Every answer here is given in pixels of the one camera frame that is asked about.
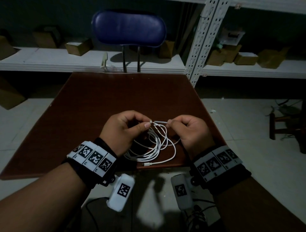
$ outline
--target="finger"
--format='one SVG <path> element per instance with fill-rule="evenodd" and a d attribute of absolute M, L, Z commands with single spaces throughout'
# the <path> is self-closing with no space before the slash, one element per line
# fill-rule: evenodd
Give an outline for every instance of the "finger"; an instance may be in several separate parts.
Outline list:
<path fill-rule="evenodd" d="M 176 134 L 178 134 L 179 137 L 184 136 L 188 130 L 188 128 L 183 123 L 177 120 L 169 119 L 168 125 L 176 132 Z"/>
<path fill-rule="evenodd" d="M 133 126 L 126 131 L 133 137 L 133 139 L 137 138 L 141 133 L 145 132 L 151 127 L 151 123 L 142 122 L 136 126 Z"/>
<path fill-rule="evenodd" d="M 118 114 L 119 119 L 123 120 L 125 123 L 128 121 L 131 121 L 133 119 L 136 119 L 141 122 L 149 122 L 151 119 L 137 111 L 134 110 L 128 110 L 124 111 Z"/>
<path fill-rule="evenodd" d="M 182 114 L 180 116 L 175 117 L 173 120 L 179 121 L 185 125 L 190 125 L 191 123 L 193 123 L 194 121 L 196 121 L 197 117 L 194 117 L 192 115 L 186 115 L 186 114 Z"/>

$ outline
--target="blue chair backrest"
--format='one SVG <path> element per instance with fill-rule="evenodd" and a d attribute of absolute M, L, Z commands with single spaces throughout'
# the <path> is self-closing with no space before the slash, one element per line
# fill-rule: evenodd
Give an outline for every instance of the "blue chair backrest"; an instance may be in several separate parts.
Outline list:
<path fill-rule="evenodd" d="M 165 22 L 148 13 L 100 11 L 91 24 L 97 39 L 106 44 L 159 47 L 167 34 Z"/>

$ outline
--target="brown wooden table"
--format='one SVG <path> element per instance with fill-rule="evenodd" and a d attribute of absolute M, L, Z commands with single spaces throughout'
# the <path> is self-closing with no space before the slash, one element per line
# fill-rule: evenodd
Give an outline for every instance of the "brown wooden table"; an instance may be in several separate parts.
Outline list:
<path fill-rule="evenodd" d="M 58 166 L 83 141 L 99 136 L 107 119 L 136 110 L 152 120 L 167 121 L 181 114 L 202 118 L 217 144 L 225 145 L 210 115 L 185 75 L 73 73 L 52 104 L 34 125 L 1 173 L 2 180 L 39 177 Z M 173 141 L 178 137 L 169 131 Z M 140 146 L 133 149 L 141 152 Z M 171 161 L 144 167 L 124 157 L 118 170 L 186 166 L 181 143 Z M 173 147 L 161 151 L 155 162 L 173 156 Z"/>

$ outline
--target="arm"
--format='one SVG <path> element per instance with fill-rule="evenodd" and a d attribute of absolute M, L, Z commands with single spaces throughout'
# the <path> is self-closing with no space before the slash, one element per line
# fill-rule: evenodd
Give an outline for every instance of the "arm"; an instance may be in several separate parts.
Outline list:
<path fill-rule="evenodd" d="M 169 120 L 167 126 L 180 136 L 191 160 L 215 146 L 200 118 L 180 115 Z M 214 200 L 228 231 L 306 231 L 306 225 L 252 177 L 214 195 Z"/>
<path fill-rule="evenodd" d="M 130 121 L 139 123 L 128 128 Z M 109 118 L 100 134 L 115 154 L 122 156 L 134 138 L 149 129 L 150 119 L 135 111 Z M 81 206 L 90 193 L 69 163 L 0 201 L 1 231 L 55 231 Z"/>

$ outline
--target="perforated metal upright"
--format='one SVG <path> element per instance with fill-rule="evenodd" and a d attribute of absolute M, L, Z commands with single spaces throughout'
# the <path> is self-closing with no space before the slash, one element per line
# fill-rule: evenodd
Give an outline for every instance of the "perforated metal upright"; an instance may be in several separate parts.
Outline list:
<path fill-rule="evenodd" d="M 205 5 L 205 8 L 202 11 L 203 13 L 207 8 L 213 8 L 213 10 L 209 12 L 208 17 L 201 17 L 199 21 L 197 33 L 192 44 L 192 50 L 189 53 L 188 61 L 186 63 L 185 74 L 189 78 L 193 87 L 196 86 L 199 76 L 202 73 L 202 69 L 204 67 L 209 51 L 212 47 L 222 20 L 224 19 L 224 16 L 230 4 L 231 1 L 209 0 L 207 1 L 207 4 Z M 200 37 L 202 27 L 204 28 L 202 30 L 203 37 Z"/>
<path fill-rule="evenodd" d="M 204 39 L 207 35 L 209 25 L 212 21 L 217 2 L 217 0 L 206 0 L 205 6 L 201 12 L 200 20 L 196 29 L 196 34 L 192 42 L 184 72 L 184 74 L 187 75 L 189 79 L 194 71 L 195 64 L 197 62 Z"/>

